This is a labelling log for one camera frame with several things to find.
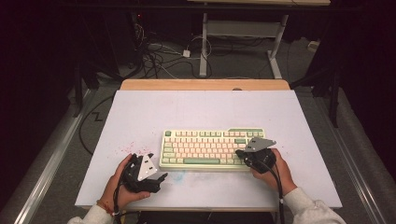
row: hand-mounted device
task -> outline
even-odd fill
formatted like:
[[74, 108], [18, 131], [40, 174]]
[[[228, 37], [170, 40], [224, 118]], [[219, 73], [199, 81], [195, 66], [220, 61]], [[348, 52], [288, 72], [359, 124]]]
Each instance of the hand-mounted device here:
[[158, 171], [150, 159], [152, 156], [152, 153], [139, 157], [136, 154], [132, 155], [122, 177], [122, 184], [129, 191], [136, 193], [140, 191], [156, 193], [161, 189], [160, 184], [168, 176], [168, 173], [165, 173], [158, 179], [148, 179], [149, 176], [154, 175]]
[[264, 174], [276, 163], [276, 156], [272, 152], [270, 146], [276, 144], [276, 141], [264, 139], [260, 137], [252, 138], [245, 147], [245, 150], [236, 150], [235, 154], [239, 159], [243, 160], [248, 166]]

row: white sleeve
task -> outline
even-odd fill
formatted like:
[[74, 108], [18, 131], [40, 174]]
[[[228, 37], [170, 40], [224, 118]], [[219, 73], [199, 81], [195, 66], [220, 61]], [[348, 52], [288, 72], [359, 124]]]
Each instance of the white sleeve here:
[[345, 221], [338, 216], [323, 201], [313, 201], [300, 189], [294, 189], [284, 197], [286, 205], [294, 215], [293, 224], [308, 223], [342, 223]]
[[111, 224], [112, 222], [113, 217], [105, 209], [98, 205], [93, 205], [83, 219], [73, 217], [67, 224]]

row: space bar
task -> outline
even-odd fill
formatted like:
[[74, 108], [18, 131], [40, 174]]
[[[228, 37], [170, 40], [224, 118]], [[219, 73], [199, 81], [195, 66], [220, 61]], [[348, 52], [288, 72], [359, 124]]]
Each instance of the space bar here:
[[194, 159], [186, 158], [184, 159], [185, 164], [219, 164], [219, 159]]

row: keyboard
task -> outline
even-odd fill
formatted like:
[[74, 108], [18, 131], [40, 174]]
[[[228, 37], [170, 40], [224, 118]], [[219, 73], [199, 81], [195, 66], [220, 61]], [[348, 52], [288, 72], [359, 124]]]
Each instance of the keyboard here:
[[261, 128], [229, 130], [165, 130], [160, 164], [164, 170], [247, 171], [235, 154], [253, 137], [265, 137]]

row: white table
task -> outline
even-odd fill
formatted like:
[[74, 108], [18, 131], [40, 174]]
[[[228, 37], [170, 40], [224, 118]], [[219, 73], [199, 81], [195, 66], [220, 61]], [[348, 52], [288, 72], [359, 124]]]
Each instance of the white table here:
[[[118, 91], [76, 206], [95, 204], [128, 153], [153, 153], [158, 165], [163, 130], [233, 127], [264, 128], [267, 138], [277, 141], [296, 184], [312, 199], [342, 207], [294, 91]], [[277, 194], [249, 172], [168, 173], [158, 193], [127, 209], [277, 210]]]

